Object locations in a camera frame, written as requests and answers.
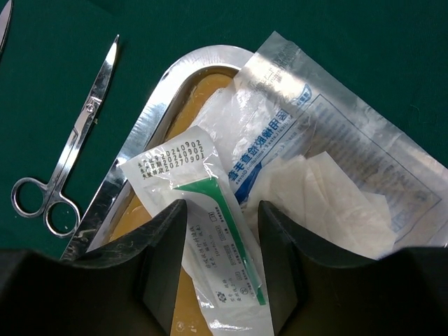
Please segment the white green suture packet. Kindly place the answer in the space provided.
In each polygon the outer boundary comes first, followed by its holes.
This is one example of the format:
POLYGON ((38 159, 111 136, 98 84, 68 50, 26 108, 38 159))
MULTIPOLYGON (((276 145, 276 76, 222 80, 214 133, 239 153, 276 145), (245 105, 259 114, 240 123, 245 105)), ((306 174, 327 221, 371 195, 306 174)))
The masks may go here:
POLYGON ((187 205, 183 267, 207 308, 265 305, 258 252, 211 137, 198 126, 120 165, 147 212, 187 205))

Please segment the foil packet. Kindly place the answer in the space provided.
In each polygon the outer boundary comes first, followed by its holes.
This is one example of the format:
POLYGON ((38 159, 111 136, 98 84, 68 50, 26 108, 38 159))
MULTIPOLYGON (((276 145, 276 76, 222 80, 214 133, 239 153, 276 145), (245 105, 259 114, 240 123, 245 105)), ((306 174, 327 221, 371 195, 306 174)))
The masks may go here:
POLYGON ((385 197, 395 248, 447 245, 447 169, 293 42, 271 34, 234 77, 231 186, 245 202, 271 161, 335 163, 385 197))

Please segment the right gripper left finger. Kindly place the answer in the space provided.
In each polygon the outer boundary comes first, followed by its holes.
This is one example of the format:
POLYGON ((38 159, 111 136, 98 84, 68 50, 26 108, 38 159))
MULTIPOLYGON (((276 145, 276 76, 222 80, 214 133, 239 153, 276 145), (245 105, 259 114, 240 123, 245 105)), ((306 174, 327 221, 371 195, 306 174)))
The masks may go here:
POLYGON ((86 335, 169 335, 186 238, 187 205, 176 200, 147 223, 76 260, 88 292, 86 335))

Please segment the white gauze square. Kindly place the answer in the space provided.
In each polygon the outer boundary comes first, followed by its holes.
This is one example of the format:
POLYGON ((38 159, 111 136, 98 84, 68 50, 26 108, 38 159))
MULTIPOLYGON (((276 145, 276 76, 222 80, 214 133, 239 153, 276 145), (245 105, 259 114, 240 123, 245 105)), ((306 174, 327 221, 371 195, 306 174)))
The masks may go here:
POLYGON ((217 149, 227 155, 233 155, 245 124, 237 91, 232 87, 215 91, 192 123, 206 131, 217 149))

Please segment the small pointed silver scissors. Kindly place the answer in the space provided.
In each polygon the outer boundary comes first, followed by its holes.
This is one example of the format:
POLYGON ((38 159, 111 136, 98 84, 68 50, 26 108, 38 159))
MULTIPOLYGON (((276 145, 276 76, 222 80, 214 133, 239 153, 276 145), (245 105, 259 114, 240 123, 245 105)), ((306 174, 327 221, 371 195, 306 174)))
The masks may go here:
POLYGON ((12 10, 13 0, 8 0, 0 14, 0 53, 3 52, 6 43, 12 10))

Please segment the silver instrument tray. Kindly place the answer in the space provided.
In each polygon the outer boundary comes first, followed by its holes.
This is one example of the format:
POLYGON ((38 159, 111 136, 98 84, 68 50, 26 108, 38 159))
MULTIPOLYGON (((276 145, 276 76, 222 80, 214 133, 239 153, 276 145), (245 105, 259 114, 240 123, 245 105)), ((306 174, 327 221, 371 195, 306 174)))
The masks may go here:
POLYGON ((163 143, 202 79, 211 74, 233 77, 252 55, 233 45, 209 45, 180 57, 165 71, 92 198, 62 260, 75 260, 104 245, 123 217, 134 193, 119 166, 163 143))

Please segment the green surgical cloth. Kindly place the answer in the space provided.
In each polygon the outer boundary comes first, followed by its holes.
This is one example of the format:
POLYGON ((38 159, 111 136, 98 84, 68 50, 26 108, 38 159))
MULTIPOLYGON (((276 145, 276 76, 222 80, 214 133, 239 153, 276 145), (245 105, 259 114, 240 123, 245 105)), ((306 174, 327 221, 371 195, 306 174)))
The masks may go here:
POLYGON ((1 56, 1 247, 64 251, 14 211, 11 189, 49 179, 114 39, 108 95, 64 189, 81 210, 174 61, 209 45, 254 51, 272 32, 447 163, 446 1, 15 1, 1 56))

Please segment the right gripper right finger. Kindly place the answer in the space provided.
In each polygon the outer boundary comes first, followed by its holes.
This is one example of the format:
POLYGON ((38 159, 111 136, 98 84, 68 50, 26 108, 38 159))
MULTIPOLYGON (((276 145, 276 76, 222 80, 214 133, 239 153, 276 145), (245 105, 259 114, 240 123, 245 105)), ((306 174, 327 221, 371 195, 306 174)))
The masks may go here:
POLYGON ((258 233, 275 335, 362 335, 356 289, 373 261, 298 225, 273 203, 258 205, 258 233))

